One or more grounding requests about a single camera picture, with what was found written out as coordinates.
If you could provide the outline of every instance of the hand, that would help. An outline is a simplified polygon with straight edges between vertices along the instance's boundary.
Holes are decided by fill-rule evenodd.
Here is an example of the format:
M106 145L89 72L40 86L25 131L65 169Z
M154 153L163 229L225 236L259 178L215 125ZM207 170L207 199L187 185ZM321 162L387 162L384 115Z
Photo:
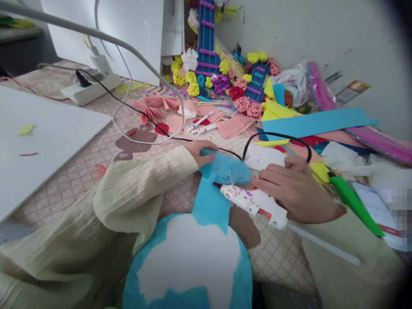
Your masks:
M212 162L215 159L214 154L208 154L205 156L200 155L200 151L204 148L212 150L212 151L219 151L219 147L213 144L210 141L204 141L204 140L196 140L192 142L188 142L183 145L188 149L190 154L193 156L195 159L197 165L199 168L201 168L203 165L206 165L210 162Z
M285 167L269 164L250 183L275 197L288 211L288 218L298 222L324 223L345 213L309 174L301 157L286 157Z

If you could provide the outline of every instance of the power strip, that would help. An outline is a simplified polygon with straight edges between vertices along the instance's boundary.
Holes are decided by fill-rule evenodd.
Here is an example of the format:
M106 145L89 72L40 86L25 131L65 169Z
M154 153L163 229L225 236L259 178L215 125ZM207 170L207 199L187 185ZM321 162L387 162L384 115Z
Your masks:
M107 89L112 90L122 84L117 74L110 74L100 81ZM79 83L64 88L61 93L71 99L76 106L84 106L97 98L106 94L106 90L97 82L90 82L91 85L83 88Z

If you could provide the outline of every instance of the patterned tablecloth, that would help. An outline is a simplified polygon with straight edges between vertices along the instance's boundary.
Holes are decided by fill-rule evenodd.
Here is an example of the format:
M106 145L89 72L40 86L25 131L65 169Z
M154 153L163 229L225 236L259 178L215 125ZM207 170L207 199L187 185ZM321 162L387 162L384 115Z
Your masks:
M71 61L61 61L58 64L87 68ZM76 81L76 76L74 71L47 67L22 75L16 80L42 95L61 98L60 89L72 85ZM11 81L2 82L1 85L29 92ZM130 104L134 100L147 96L148 93L154 94L155 91L162 96L172 96L171 91L160 85L136 89L131 92L127 101ZM120 105L120 102L106 94L83 108L112 116ZM162 112L165 120L173 113ZM142 125L140 115L126 106L117 113L116 122L128 134L135 130L136 135L133 136L135 139L153 142L164 138L154 132L152 124ZM182 133L181 137L187 138L187 135ZM241 155L248 139L248 132L229 140L224 140L218 130L190 137L211 140L219 147ZM113 161L149 158L182 143L174 139L160 145L132 143L121 135L113 123L110 123L25 202L9 218L9 222L39 228L61 216L102 178ZM177 212L191 212L200 177L199 172L194 173L165 192L159 219ZM275 230L267 225L266 217L260 215L249 217L249 214L238 207L231 208L229 221L230 226L239 234L248 249L256 280L279 283L310 294L317 293L302 250L301 240L296 234L287 229Z

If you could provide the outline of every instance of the green pen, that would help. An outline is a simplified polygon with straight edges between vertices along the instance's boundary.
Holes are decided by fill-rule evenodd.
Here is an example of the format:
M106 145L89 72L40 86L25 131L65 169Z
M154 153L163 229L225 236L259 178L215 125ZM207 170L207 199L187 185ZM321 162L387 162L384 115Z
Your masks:
M358 218L366 225L366 227L376 236L384 237L385 234L381 228L372 219L369 212L358 198L356 193L349 187L342 177L337 177L335 173L329 172L330 182L338 192L343 202L358 216Z

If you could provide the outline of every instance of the light green sleeve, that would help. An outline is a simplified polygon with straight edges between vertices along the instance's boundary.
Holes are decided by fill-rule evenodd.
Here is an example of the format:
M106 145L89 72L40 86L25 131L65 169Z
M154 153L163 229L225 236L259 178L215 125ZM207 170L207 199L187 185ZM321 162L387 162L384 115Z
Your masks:
M111 164L59 219L0 247L0 307L113 306L133 245L141 248L155 228L163 192L196 170L183 146Z
M324 309L381 308L393 295L403 263L350 209L331 222L297 225L360 259L355 266L302 238Z

